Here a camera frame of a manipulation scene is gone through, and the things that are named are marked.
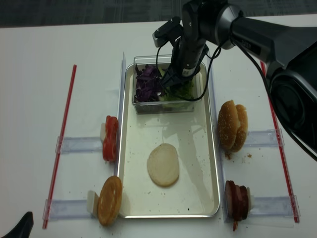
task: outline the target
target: white table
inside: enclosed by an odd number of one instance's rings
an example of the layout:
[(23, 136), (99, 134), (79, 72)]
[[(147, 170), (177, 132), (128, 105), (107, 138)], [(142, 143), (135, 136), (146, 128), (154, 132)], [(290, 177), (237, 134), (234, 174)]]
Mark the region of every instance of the white table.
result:
[[(291, 26), (316, 26), (317, 15), (261, 17), (261, 20)], [(120, 61), (125, 52), (127, 64), (134, 56), (155, 55), (153, 31), (162, 22), (100, 24), (57, 27), (0, 29), (0, 236), (9, 232), (27, 211), (32, 211), (31, 237), (315, 237), (317, 214), (317, 163), (308, 157), (286, 133), (285, 154), (290, 177), (301, 212), (300, 224), (294, 228), (239, 226), (224, 224), (222, 211), (211, 219), (124, 220), (110, 228), (100, 228), (96, 220), (49, 222), (42, 230), (42, 215), (51, 183), (56, 138), (62, 123), (72, 66), (78, 65), (70, 116), (65, 135), (99, 134), (100, 114), (107, 89), (118, 87)], [(215, 46), (209, 44), (211, 52)], [(162, 54), (170, 54), (165, 46)], [(214, 61), (215, 75), (234, 67), (249, 68), (249, 76), (260, 76), (251, 62), (237, 49), (226, 51), (227, 57)], [(83, 116), (84, 122), (76, 115)], [(89, 124), (89, 118), (99, 117)], [(88, 122), (88, 127), (77, 123)], [(94, 189), (100, 191), (112, 172), (92, 155), (87, 162), (81, 156), (67, 162), (61, 158), (54, 191), (68, 199), (85, 197), (81, 187), (92, 184), (67, 183), (86, 176), (87, 170), (104, 171)], [(66, 168), (73, 168), (66, 173)]]

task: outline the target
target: top bun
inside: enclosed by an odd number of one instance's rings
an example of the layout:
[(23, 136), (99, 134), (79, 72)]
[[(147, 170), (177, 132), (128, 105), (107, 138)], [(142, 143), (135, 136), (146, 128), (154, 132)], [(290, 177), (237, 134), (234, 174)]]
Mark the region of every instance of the top bun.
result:
[(234, 105), (233, 100), (225, 102), (218, 116), (218, 133), (222, 147), (227, 151), (239, 151), (248, 132), (248, 116), (246, 108)]

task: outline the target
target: shredded purple cabbage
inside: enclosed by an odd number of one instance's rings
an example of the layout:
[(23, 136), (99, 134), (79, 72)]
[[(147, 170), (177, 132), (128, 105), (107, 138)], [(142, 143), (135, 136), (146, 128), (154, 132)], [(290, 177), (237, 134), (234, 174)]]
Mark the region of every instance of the shredded purple cabbage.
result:
[(164, 95), (164, 90), (159, 83), (159, 70), (154, 65), (146, 65), (142, 71), (135, 65), (135, 70), (137, 83), (134, 100), (136, 102), (159, 101), (159, 95)]

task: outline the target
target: red straw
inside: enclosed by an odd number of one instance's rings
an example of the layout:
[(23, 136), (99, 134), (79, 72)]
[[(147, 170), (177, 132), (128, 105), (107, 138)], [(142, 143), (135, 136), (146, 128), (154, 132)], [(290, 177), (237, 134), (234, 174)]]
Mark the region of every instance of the red straw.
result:
[[(71, 98), (71, 93), (73, 91), (73, 86), (74, 86), (74, 82), (75, 82), (76, 69), (77, 69), (77, 65), (74, 64), (73, 73), (71, 75), (71, 80), (70, 80), (70, 85), (69, 85), (69, 90), (68, 90), (66, 107), (65, 107), (65, 111), (64, 111), (63, 123), (61, 125), (61, 130), (60, 130), (60, 135), (59, 135), (60, 138), (62, 138), (64, 136), (64, 133), (65, 133), (67, 115), (68, 115), (68, 110), (69, 110), (69, 105), (70, 105), (70, 98)], [(49, 222), (48, 219), (49, 219), (49, 215), (50, 215), (51, 202), (52, 202), (52, 198), (53, 198), (55, 179), (56, 179), (57, 168), (58, 168), (58, 163), (59, 163), (59, 156), (60, 156), (60, 153), (56, 153), (55, 164), (54, 164), (53, 175), (52, 175), (51, 186), (50, 186), (50, 192), (49, 192), (49, 197), (48, 197), (48, 202), (46, 204), (46, 207), (44, 208), (44, 211), (47, 211), (47, 213), (46, 213), (46, 219), (43, 222), (43, 227), (42, 227), (43, 229), (47, 228), (48, 222)]]
[[(263, 62), (261, 62), (261, 68), (262, 68), (263, 74), (266, 75), (265, 65), (264, 65)], [(268, 99), (268, 101), (269, 101), (269, 106), (271, 108), (271, 113), (272, 113), (272, 118), (273, 118), (273, 123), (274, 123), (275, 130), (279, 131), (279, 126), (278, 126), (278, 123), (277, 123), (277, 117), (276, 117), (276, 114), (274, 112), (272, 103), (271, 103), (270, 99)], [(280, 134), (277, 133), (276, 137), (277, 137), (278, 143), (281, 144)], [(282, 159), (282, 164), (283, 164), (283, 169), (284, 169), (284, 174), (285, 174), (288, 194), (289, 194), (289, 196), (291, 198), (293, 214), (294, 214), (294, 221), (296, 223), (299, 223), (299, 212), (297, 211), (296, 201), (294, 200), (294, 192), (293, 192), (293, 188), (292, 188), (291, 178), (289, 177), (289, 173), (288, 173), (284, 147), (279, 146), (279, 152), (281, 154), (281, 159)]]

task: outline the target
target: black cable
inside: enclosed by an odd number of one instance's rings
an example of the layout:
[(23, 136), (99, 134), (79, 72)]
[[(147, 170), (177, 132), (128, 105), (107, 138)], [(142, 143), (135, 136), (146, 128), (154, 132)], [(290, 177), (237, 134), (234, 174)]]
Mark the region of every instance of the black cable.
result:
[[(276, 107), (275, 105), (272, 103), (273, 100), (272, 100), (272, 96), (271, 94), (269, 93), (269, 90), (268, 90), (268, 86), (267, 84), (265, 83), (266, 79), (265, 79), (265, 76), (260, 68), (260, 66), (258, 65), (258, 63), (252, 58), (252, 56), (242, 47), (241, 43), (235, 39), (233, 36), (231, 36), (231, 41), (246, 55), (246, 57), (248, 57), (251, 62), (254, 64), (254, 66), (257, 68), (257, 70), (259, 71), (261, 77), (262, 77), (262, 80), (263, 80), (263, 83), (264, 83), (264, 87), (265, 87), (265, 90), (266, 90), (266, 93), (268, 95), (268, 98), (269, 100), (271, 101), (271, 104), (273, 106), (273, 109), (274, 111), (276, 112)], [(304, 150), (310, 157), (312, 157), (314, 160), (317, 161), (317, 156), (312, 153), (292, 132), (291, 130), (287, 127), (287, 126), (284, 126), (282, 125), (283, 128), (285, 129), (285, 131), (287, 132), (287, 134), (302, 148), (302, 150)]]
[[(158, 79), (160, 85), (162, 86), (162, 88), (165, 90), (165, 92), (167, 92), (168, 94), (172, 95), (173, 97), (176, 97), (176, 98), (179, 98), (179, 99), (182, 99), (182, 100), (185, 100), (185, 101), (189, 101), (189, 102), (196, 102), (196, 101), (199, 101), (203, 98), (203, 96), (205, 95), (206, 91), (207, 91), (207, 88), (208, 88), (208, 81), (209, 81), (209, 72), (210, 72), (210, 68), (211, 68), (211, 64), (212, 64), (212, 61), (217, 58), (221, 52), (221, 47), (224, 45), (226, 41), (223, 41), (218, 47), (217, 49), (214, 51), (212, 57), (211, 57), (211, 61), (209, 63), (209, 66), (208, 66), (208, 71), (207, 71), (207, 79), (206, 79), (206, 85), (205, 85), (205, 88), (203, 90), (203, 93), (197, 97), (197, 98), (194, 98), (194, 99), (191, 99), (191, 98), (184, 98), (180, 95), (176, 95), (174, 93), (172, 93), (170, 90), (168, 90), (161, 82), (160, 79)], [(156, 68), (158, 68), (158, 58), (159, 58), (159, 51), (161, 50), (161, 48), (163, 47), (164, 45), (160, 46), (159, 49), (158, 49), (158, 53), (157, 53), (157, 59), (156, 59)]]

